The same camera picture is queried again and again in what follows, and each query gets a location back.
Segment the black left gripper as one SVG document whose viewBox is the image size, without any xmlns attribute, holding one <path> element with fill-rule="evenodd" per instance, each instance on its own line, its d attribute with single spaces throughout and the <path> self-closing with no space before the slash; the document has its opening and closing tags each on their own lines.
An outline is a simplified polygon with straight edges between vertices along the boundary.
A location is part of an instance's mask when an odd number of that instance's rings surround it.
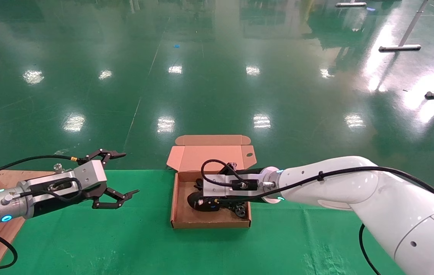
<svg viewBox="0 0 434 275">
<path fill-rule="evenodd" d="M 101 158 L 102 165 L 106 165 L 109 160 L 124 158 L 126 153 L 117 151 L 109 151 L 98 149 L 97 151 L 80 158 L 80 165 L 83 165 L 97 157 Z M 32 186 L 29 192 L 29 198 L 32 205 L 29 207 L 29 217 L 39 217 L 44 214 L 50 214 L 53 211 L 58 211 L 72 205 L 78 205 L 81 202 L 92 201 L 92 209 L 118 209 L 124 203 L 133 198 L 133 195 L 140 190 L 136 189 L 125 194 L 122 194 L 112 188 L 95 186 L 86 190 L 68 191 L 63 195 L 57 195 L 50 187 L 35 187 Z M 107 195 L 112 198 L 112 202 L 100 202 L 100 198 Z"/>
</svg>

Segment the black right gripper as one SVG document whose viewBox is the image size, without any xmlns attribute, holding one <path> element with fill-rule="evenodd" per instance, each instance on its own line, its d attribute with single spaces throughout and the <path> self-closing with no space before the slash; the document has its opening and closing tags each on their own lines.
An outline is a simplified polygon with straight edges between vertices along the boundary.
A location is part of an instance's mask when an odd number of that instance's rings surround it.
<svg viewBox="0 0 434 275">
<path fill-rule="evenodd" d="M 203 192 L 191 193 L 187 196 L 187 202 L 192 209 L 201 212 L 218 211 L 222 208 L 235 211 L 240 207 L 240 203 L 237 202 L 220 201 L 219 197 L 205 197 Z"/>
</svg>

